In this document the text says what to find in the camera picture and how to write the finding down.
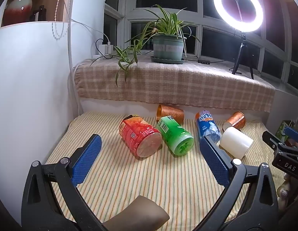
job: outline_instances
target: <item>orange cup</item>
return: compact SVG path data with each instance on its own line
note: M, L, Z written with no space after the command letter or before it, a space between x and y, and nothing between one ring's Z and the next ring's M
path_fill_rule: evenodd
M223 124L223 130L225 131L229 127L235 127L241 129L246 123L245 116L242 112L235 112L226 122Z
M156 112L156 122L158 122L161 119L161 117L164 116L172 116L175 119L175 121L178 122L180 125L183 124L184 112L181 109L160 104Z

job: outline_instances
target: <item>green bottle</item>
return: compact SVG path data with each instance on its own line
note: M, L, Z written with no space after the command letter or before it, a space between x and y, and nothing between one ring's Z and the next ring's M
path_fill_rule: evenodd
M156 128L161 132L167 146L177 156L183 156L194 145L194 137L181 127L172 116L164 116Z

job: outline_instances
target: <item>tripod leg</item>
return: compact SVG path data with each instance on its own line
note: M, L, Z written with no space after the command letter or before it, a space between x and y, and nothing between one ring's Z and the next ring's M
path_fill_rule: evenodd
M233 67L233 72L232 74L236 74L237 70L238 70L238 67L239 67L239 58L240 58L240 55L241 55L241 50L242 50L242 47L243 47L243 43L241 43L241 46L239 48L239 53L238 53L238 56L237 56L237 59L236 59L236 62L235 62L235 66Z
M250 66L251 78L254 80L253 64L252 64L252 61L249 57L249 48L248 48L248 46L245 45L245 49L246 49L246 52L247 52L247 58L248 58L249 66Z

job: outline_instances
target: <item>ring light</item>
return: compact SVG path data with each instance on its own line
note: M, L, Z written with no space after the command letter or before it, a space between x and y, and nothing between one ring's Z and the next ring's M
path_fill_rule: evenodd
M235 29L242 31L242 32L251 32L257 30L262 22L263 22L263 9L258 2L258 0L250 0L255 7L256 10L256 18L254 21L247 23L235 20L232 16L230 16L225 8L222 5L222 0L213 0L214 6L222 17L222 19L227 22L230 26L234 27Z

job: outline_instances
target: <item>white cup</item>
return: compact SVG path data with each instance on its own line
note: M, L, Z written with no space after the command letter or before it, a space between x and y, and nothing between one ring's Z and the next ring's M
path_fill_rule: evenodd
M242 159L253 143L253 139L234 127L225 130L220 140L220 146L233 157Z

